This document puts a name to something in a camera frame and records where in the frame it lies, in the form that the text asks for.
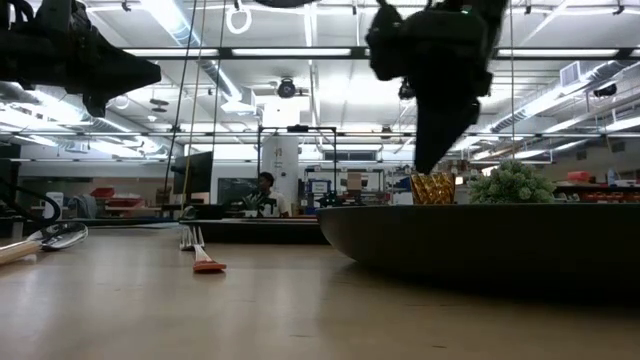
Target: man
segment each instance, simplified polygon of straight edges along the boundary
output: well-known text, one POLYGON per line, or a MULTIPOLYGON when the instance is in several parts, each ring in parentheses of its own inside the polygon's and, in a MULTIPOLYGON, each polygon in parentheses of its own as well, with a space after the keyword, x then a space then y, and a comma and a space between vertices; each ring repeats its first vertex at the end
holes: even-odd
POLYGON ((258 176, 258 190, 263 195, 260 214, 263 217, 289 217, 289 205, 284 195, 271 191, 274 182, 273 175, 266 171, 258 176))

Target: large dark bowl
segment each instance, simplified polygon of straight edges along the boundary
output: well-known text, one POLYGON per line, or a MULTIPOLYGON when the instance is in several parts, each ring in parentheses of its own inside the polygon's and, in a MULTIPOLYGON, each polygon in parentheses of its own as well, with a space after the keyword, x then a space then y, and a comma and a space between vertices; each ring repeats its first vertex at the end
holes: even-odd
POLYGON ((640 205, 450 205, 319 211, 327 240, 388 271, 477 286, 640 289, 640 205))

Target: air duct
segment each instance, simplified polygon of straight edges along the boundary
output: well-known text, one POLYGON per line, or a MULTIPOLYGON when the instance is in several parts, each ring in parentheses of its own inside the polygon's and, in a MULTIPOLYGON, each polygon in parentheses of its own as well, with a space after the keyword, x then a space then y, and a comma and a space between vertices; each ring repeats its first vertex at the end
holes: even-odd
MULTIPOLYGON (((177 4, 175 0, 141 0, 140 2, 178 45, 192 49, 204 46, 200 39, 201 35, 191 28, 191 23, 185 17, 182 6, 177 4)), ((198 60, 196 62, 202 68, 202 71, 219 87, 227 101, 240 101, 242 99, 240 90, 231 82, 215 61, 198 60)))
POLYGON ((508 111, 489 130, 500 132, 520 121, 528 120, 571 99, 576 93, 593 91, 608 82, 625 69, 637 64, 636 61, 575 62, 561 71, 561 79, 542 91, 525 99, 515 112, 508 111))

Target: computer monitor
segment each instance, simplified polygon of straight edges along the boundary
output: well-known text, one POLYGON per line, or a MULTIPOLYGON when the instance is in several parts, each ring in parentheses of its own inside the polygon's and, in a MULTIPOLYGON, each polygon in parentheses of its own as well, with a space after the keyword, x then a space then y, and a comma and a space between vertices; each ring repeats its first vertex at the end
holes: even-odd
POLYGON ((189 157, 176 158, 171 167, 173 171, 173 193, 184 194, 186 203, 191 202, 191 194, 211 191, 211 171, 213 168, 213 153, 211 151, 190 156, 189 172, 187 179, 187 159, 189 157))

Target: ceiling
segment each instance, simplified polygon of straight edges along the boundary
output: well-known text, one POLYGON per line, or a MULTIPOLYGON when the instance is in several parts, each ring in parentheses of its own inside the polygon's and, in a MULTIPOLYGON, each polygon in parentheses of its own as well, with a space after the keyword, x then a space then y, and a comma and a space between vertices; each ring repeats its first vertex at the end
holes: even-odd
MULTIPOLYGON (((171 11, 167 10, 160 15, 147 11, 145 6, 149 1, 129 0, 128 4, 132 8, 130 12, 122 10, 121 1, 84 2, 89 8, 93 24, 117 47, 178 46, 167 32, 166 26, 163 27, 159 21, 159 17, 166 20, 173 16, 171 11)), ((173 0, 154 1, 158 4, 166 3, 167 9, 171 9, 170 5, 173 3, 173 0)), ((175 1, 182 8, 186 19, 191 21, 193 15, 195 33, 200 35, 202 44, 209 47, 366 46, 364 38, 377 6, 373 0, 357 0, 354 15, 351 0, 323 0, 313 6, 292 10, 270 9, 252 1, 243 1, 242 8, 251 13, 252 21, 245 32, 234 34, 229 30, 224 16, 226 12, 233 12, 232 1, 175 1)), ((30 3, 37 8, 37 2, 30 3)), ((406 16, 420 10, 425 1, 394 0, 390 3, 397 5, 406 16)), ((513 0, 513 14, 507 13, 504 18, 499 46, 636 47, 640 44, 640 0, 626 0, 622 3, 626 6, 625 12, 614 16, 612 12, 618 6, 616 0, 513 0), (531 3, 533 9, 528 15, 524 14, 527 3, 531 3)), ((234 14, 233 26, 240 28, 244 16, 242 13, 234 14)), ((492 62, 490 69, 495 74, 492 96, 481 99, 482 116, 478 125, 471 130, 486 130, 508 114, 512 105, 518 107, 536 94, 544 93, 545 89, 558 81, 560 70, 571 62, 492 62)), ((158 65, 163 71, 161 83, 127 94, 129 103, 126 107, 112 105, 109 111, 141 128, 153 131, 170 129, 176 119, 184 124, 193 119, 200 124, 200 131, 208 126, 211 129, 208 131, 213 131, 214 119, 220 124, 216 129, 218 131, 255 131, 260 113, 238 115, 223 111, 223 96, 215 91, 215 82, 207 74, 200 71, 197 76, 199 66, 195 61, 185 63, 181 60, 162 60, 158 65), (181 83, 184 85, 182 96, 179 91, 181 83), (149 102, 152 98, 169 102, 165 107, 167 112, 152 113, 154 105, 149 102), (154 115, 157 119, 150 121, 149 115, 154 115)), ((394 130, 397 131, 415 129, 415 106, 401 102, 397 97, 400 81, 378 81, 367 60, 314 60, 311 68, 308 60, 298 59, 221 60, 219 66, 234 85, 253 89, 258 104, 277 101, 274 84, 278 84, 283 77, 292 78, 296 87, 304 89, 301 99, 296 98, 296 106, 300 106, 302 110, 302 123, 312 124, 313 121, 309 102, 310 88, 313 85, 317 98, 318 125, 336 126, 344 131, 380 131, 383 125, 394 125, 394 130)), ((631 83, 628 86, 629 89, 635 87, 631 83)), ((606 102, 594 99, 595 101, 600 101, 599 106, 606 102)), ((590 109, 583 94, 574 94, 569 103, 565 102, 537 114, 544 121, 538 118, 526 120, 530 122, 527 130, 542 132, 549 124, 563 122, 590 109)), ((184 144, 188 139, 180 138, 178 141, 184 144)), ((194 142, 211 141, 210 137, 194 139, 194 142)), ((243 140, 233 137, 216 140, 230 144, 241 141, 243 140)), ((485 141, 481 148, 499 146, 500 142, 485 141)))

